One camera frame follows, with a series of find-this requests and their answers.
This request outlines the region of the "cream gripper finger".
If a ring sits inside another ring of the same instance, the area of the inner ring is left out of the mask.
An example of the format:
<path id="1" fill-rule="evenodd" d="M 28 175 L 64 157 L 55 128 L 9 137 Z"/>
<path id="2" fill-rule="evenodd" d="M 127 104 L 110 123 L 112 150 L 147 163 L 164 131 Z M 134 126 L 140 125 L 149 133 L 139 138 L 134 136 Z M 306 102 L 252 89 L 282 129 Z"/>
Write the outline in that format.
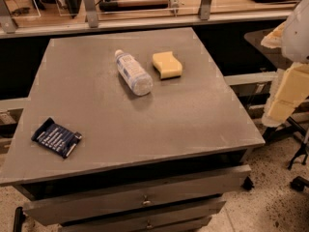
<path id="1" fill-rule="evenodd" d="M 285 23 L 282 22 L 276 28 L 274 28 L 270 33 L 268 33 L 261 41 L 261 45 L 267 48 L 277 48 L 281 47 L 282 34 L 284 30 Z"/>
<path id="2" fill-rule="evenodd" d="M 279 69 L 270 86 L 262 123 L 271 128 L 283 124 L 309 97 L 309 64 L 292 63 Z"/>

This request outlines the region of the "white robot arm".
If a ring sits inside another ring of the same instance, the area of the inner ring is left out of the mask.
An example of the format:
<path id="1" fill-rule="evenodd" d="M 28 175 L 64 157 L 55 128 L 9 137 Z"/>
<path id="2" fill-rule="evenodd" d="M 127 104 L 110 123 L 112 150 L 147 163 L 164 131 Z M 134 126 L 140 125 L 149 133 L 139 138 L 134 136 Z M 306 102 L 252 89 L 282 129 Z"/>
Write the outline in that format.
<path id="1" fill-rule="evenodd" d="M 293 63 L 277 70 L 270 86 L 270 96 L 264 108 L 262 123 L 271 128 L 283 124 L 309 97 L 309 0 L 301 0 L 287 20 L 267 36 L 281 34 L 282 55 Z"/>

